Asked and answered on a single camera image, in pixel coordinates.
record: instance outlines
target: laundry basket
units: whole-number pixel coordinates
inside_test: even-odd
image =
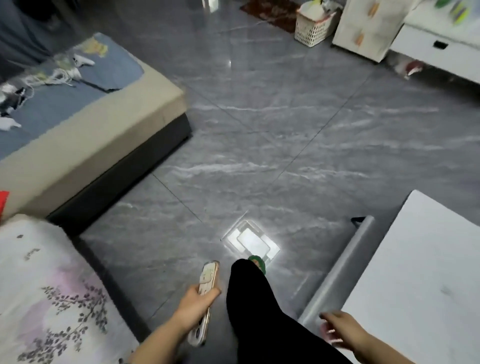
[[[342,11],[337,9],[326,15],[325,18],[315,21],[300,12],[303,6],[308,5],[309,3],[305,3],[297,10],[295,39],[308,47],[313,47],[335,31]]]

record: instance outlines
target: brown floor mat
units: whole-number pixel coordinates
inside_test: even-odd
[[[289,0],[250,0],[240,10],[289,32],[295,32],[297,3]]]

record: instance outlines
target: phone case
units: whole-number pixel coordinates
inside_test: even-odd
[[[219,269],[220,263],[216,260],[205,263],[200,275],[200,286],[198,288],[199,294],[205,294],[215,286]],[[205,344],[209,321],[210,307],[198,325],[189,332],[187,341],[190,345],[198,347]]]

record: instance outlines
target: wooden handle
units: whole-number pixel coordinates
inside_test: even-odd
[[[360,33],[360,35],[359,35],[359,36],[357,37],[357,39],[355,40],[355,44],[356,44],[357,46],[359,46],[359,47],[360,47],[361,43],[363,42],[363,36],[364,36],[364,34],[363,34],[363,33]]]
[[[377,14],[378,7],[380,6],[379,2],[375,2],[368,12],[368,16],[373,18]]]

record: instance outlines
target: leg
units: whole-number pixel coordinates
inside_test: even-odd
[[[350,363],[281,311],[266,277],[249,260],[232,265],[227,311],[239,341],[239,364],[312,362],[317,358],[319,362]]]

